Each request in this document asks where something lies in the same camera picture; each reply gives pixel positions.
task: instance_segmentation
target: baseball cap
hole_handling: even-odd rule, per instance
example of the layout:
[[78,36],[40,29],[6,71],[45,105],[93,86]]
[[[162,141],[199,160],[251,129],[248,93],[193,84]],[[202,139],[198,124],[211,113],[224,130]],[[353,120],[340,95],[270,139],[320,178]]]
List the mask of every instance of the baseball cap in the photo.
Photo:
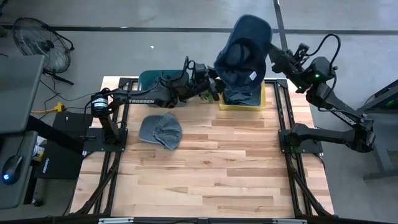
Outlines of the baseball cap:
[[150,115],[142,121],[138,138],[141,141],[161,144],[174,150],[182,138],[181,125],[171,113],[165,115]]
[[265,59],[271,40],[272,29],[265,20],[243,15],[217,56],[216,73],[234,91],[249,93],[255,90],[266,75]]

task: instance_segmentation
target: concrete floor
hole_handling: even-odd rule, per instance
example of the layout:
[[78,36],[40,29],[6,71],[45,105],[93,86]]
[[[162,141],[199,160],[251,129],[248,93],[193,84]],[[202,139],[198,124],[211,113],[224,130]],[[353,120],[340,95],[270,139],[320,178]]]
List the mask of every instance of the concrete floor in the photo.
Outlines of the concrete floor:
[[[398,78],[398,32],[380,35],[377,30],[398,30],[395,0],[279,0],[284,28],[290,30],[347,30],[342,35],[342,47],[335,65],[339,67],[335,93],[353,108],[363,105],[374,92]],[[12,0],[3,10],[2,23],[12,23],[17,17],[34,17],[55,26],[95,27],[177,27],[177,28],[232,28],[242,14],[254,14],[269,22],[274,29],[277,22],[272,0]],[[352,30],[369,31],[367,35],[349,35]],[[323,35],[285,36],[293,51],[303,42],[315,50]],[[57,91],[65,98],[99,90],[105,75],[139,75],[144,70],[178,69],[184,56],[211,65],[224,47],[227,33],[210,32],[61,32],[74,44],[72,64],[62,74],[75,82],[69,86],[57,83]],[[281,45],[279,34],[273,43]],[[331,58],[335,40],[328,40],[319,55]],[[0,53],[21,55],[11,38],[0,39]],[[267,72],[267,77],[283,77]],[[42,80],[52,85],[49,78]],[[51,92],[40,86],[34,109],[42,110]],[[82,107],[88,98],[64,102],[66,106]],[[53,106],[61,101],[50,101]],[[330,113],[312,111],[316,126],[346,130],[349,127]],[[44,119],[52,123],[53,115]],[[326,176],[335,213],[345,218],[398,222],[398,179],[365,183],[364,174],[377,171],[374,156],[359,154],[344,146],[323,143]],[[73,181],[47,181],[46,194],[57,195],[44,207],[21,206],[0,211],[0,219],[44,217],[60,215],[67,206]]]

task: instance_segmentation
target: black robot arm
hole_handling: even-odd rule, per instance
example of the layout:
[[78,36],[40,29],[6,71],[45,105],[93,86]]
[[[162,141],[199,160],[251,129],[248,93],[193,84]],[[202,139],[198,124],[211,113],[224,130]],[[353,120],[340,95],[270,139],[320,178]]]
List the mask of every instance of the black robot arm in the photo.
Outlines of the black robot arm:
[[[187,69],[192,75],[187,77]],[[103,139],[105,144],[118,144],[120,142],[119,128],[110,118],[121,105],[125,104],[153,104],[163,108],[174,108],[179,102],[185,102],[189,98],[207,91],[218,101],[225,84],[217,79],[214,68],[204,64],[189,61],[185,58],[182,74],[177,78],[163,77],[163,73],[155,80],[152,88],[139,90],[122,90],[121,88],[110,90],[104,88],[91,96],[91,114],[98,118],[103,127]]]
[[333,67],[325,57],[315,58],[308,68],[303,68],[303,64],[310,56],[317,53],[319,48],[313,53],[308,54],[309,47],[300,44],[296,53],[291,50],[281,50],[275,46],[269,52],[270,60],[274,63],[272,71],[283,73],[297,87],[297,93],[306,93],[309,103],[316,106],[319,111],[329,111],[352,127],[349,131],[330,131],[325,129],[313,129],[305,124],[296,123],[286,135],[285,141],[293,147],[298,147],[305,140],[326,141],[338,144],[345,144],[347,147],[358,152],[370,152],[374,149],[375,135],[373,133],[373,120],[367,119],[365,114],[352,109],[342,102],[333,92],[326,81],[336,78],[337,67]]

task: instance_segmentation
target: wooden tabletop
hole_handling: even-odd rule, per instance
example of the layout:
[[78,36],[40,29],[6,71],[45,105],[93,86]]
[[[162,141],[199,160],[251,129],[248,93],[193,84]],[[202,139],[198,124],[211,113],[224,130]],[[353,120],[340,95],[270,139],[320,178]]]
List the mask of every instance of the wooden tabletop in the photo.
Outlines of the wooden tabletop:
[[[104,77],[101,88],[117,88],[119,79]],[[290,84],[295,121],[313,126],[305,95],[294,93]],[[272,85],[266,85],[266,101],[266,108],[259,112],[220,111],[218,103],[197,97],[187,106],[171,110],[130,105],[129,137],[119,166],[112,216],[293,217],[285,157],[279,150],[280,128]],[[166,112],[178,118],[183,130],[182,141],[174,151],[137,137],[146,116]],[[98,120],[93,126],[100,127]],[[104,153],[96,152],[83,161],[71,212],[81,208],[97,187],[103,157]],[[333,213],[322,163],[311,154],[302,157],[308,187]],[[300,190],[298,195],[304,211]]]

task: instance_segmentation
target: yellow container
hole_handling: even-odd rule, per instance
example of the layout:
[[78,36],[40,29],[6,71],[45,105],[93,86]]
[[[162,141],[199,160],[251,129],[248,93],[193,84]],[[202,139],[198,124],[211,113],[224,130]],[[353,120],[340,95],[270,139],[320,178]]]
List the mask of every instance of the yellow container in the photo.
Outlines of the yellow container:
[[266,84],[261,84],[261,99],[258,106],[247,105],[226,105],[223,95],[220,96],[220,110],[240,110],[240,111],[262,111],[266,107]]

